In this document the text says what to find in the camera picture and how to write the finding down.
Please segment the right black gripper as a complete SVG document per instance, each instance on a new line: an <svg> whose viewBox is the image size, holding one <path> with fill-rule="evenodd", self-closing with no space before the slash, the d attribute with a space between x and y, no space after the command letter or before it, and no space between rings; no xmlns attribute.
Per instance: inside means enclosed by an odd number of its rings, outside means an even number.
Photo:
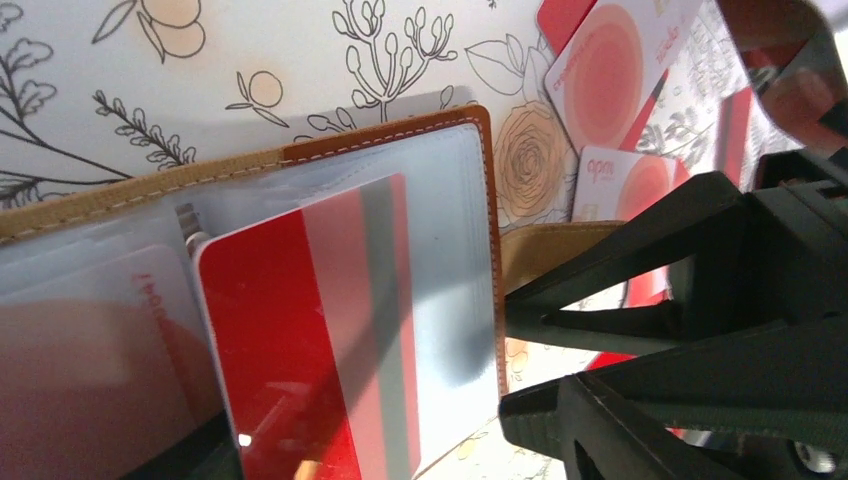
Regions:
<svg viewBox="0 0 848 480"><path fill-rule="evenodd" d="M666 266L656 305L567 305ZM506 334L647 355L754 326L847 311L847 151L761 158L742 194L721 172L693 176L606 238L506 297Z"/></svg>

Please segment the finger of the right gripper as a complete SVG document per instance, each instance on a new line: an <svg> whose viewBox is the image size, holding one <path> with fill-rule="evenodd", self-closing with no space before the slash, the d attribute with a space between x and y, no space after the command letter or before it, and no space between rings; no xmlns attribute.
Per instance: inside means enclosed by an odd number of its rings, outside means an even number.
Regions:
<svg viewBox="0 0 848 480"><path fill-rule="evenodd" d="M505 439L571 479L843 479L847 321L772 324L506 395Z"/></svg>

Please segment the brown leather card holder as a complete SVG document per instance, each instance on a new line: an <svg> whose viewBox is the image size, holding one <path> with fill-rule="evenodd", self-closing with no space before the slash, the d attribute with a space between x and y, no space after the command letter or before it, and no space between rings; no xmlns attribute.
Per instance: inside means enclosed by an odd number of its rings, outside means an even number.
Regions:
<svg viewBox="0 0 848 480"><path fill-rule="evenodd" d="M3 212L2 477L559 477L504 297L595 236L502 236L495 173L469 105Z"/></svg>

